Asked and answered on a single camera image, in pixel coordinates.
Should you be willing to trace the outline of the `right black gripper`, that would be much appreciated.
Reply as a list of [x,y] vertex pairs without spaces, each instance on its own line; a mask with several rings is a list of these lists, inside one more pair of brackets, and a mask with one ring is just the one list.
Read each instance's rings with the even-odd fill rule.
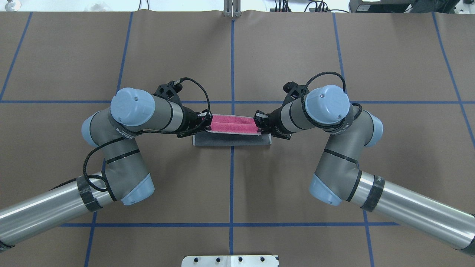
[[290,140],[292,132],[283,126],[281,111],[281,109],[276,109],[272,113],[267,114],[263,111],[256,111],[254,121],[258,132],[270,134],[276,138]]

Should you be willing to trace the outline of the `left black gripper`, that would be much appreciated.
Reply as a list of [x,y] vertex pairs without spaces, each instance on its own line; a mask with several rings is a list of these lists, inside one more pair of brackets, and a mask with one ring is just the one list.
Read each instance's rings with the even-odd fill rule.
[[187,136],[195,135],[200,131],[212,130],[212,112],[205,110],[202,113],[197,113],[190,108],[183,108],[183,121],[177,132],[185,132],[177,134],[178,138],[185,138]]

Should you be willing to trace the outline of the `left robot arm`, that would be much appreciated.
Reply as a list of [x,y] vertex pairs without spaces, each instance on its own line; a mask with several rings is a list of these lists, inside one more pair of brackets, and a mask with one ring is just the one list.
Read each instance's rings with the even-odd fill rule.
[[[1,252],[114,201],[132,205],[148,198],[155,187],[135,138],[144,133],[187,137],[205,130],[211,119],[209,108],[197,113],[184,107],[168,86],[156,93],[120,89],[109,108],[83,122],[82,136],[94,149],[86,156],[82,174],[1,210]],[[98,151],[105,169],[89,174],[88,161]]]

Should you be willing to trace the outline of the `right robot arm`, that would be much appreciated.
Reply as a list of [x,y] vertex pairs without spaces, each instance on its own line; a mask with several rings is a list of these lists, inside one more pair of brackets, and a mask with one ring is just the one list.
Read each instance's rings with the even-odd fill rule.
[[382,137],[383,125],[336,85],[307,92],[289,82],[282,106],[271,113],[256,111],[258,130],[290,139],[300,131],[319,128],[330,136],[313,174],[309,191],[316,199],[337,206],[348,201],[395,223],[412,227],[464,254],[474,256],[474,215],[362,171],[363,148]]

